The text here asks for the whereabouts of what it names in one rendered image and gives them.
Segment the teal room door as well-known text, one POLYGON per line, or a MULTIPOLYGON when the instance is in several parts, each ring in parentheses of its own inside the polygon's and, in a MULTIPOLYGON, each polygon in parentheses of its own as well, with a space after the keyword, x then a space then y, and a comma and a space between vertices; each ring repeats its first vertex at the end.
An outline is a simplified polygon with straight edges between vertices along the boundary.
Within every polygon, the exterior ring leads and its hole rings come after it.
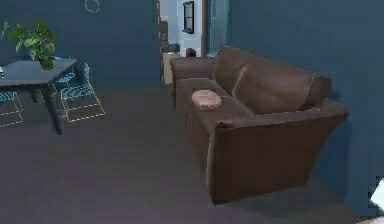
POLYGON ((227 42, 229 0, 207 0, 206 55, 214 57, 227 42))

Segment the brown leather sofa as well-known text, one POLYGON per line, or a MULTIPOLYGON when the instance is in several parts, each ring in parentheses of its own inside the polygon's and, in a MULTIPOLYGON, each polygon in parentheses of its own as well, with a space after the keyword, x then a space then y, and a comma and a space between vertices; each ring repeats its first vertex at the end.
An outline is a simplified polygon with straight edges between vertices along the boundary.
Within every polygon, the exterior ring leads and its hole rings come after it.
POLYGON ((173 100, 215 204, 305 185, 346 106, 329 99, 331 81, 224 45, 212 58, 171 61, 173 100), (216 108, 191 99, 221 97, 216 108))

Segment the green house plant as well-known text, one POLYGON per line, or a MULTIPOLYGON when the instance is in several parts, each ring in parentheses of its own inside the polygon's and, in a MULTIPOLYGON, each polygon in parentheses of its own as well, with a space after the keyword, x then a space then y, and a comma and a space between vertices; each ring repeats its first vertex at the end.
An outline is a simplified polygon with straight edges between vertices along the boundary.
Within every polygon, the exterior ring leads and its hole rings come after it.
POLYGON ((16 52, 21 47, 28 49, 29 57, 34 61, 38 61, 43 70, 52 70, 54 68, 55 40, 42 20, 34 21, 32 26, 16 24, 14 27, 5 21, 3 30, 0 33, 0 39, 4 36, 15 43, 16 52))

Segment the dark grey table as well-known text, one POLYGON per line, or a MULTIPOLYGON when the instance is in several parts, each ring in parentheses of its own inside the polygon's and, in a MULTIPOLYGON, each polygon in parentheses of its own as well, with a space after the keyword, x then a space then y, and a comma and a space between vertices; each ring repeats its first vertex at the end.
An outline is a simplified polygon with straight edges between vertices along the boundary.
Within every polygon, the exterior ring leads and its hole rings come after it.
POLYGON ((82 65, 78 59, 62 59, 53 61, 54 68, 44 70, 38 61, 15 61, 2 67, 4 77, 0 78, 0 91, 29 92, 32 96, 40 90, 53 127, 58 135, 62 128, 55 105, 50 96, 50 85, 71 70, 76 74, 78 82, 84 81, 82 65))

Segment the dark framed wall picture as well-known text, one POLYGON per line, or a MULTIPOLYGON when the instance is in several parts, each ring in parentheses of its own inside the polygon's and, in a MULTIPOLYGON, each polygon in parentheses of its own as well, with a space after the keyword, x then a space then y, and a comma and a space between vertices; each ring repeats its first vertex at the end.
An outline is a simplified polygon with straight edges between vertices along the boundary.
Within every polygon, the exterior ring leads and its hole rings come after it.
POLYGON ((183 3, 183 31, 188 34, 194 33, 194 2, 188 1, 183 3))

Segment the white flat object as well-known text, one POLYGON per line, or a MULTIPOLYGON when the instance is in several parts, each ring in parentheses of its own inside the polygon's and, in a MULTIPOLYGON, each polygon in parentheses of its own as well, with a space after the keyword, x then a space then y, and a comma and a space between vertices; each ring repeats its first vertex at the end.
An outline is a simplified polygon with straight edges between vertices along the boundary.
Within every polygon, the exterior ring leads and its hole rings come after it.
POLYGON ((374 188, 370 196, 370 202, 384 212, 384 178, 382 178, 374 188))

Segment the pink round cushion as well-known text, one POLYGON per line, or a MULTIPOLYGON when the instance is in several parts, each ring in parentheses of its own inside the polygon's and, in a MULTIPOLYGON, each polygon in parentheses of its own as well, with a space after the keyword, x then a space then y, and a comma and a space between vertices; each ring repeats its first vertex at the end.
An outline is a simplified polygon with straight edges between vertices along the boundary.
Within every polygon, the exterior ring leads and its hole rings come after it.
POLYGON ((200 108, 216 108, 221 105, 221 97, 211 90, 195 91, 191 99, 200 108))

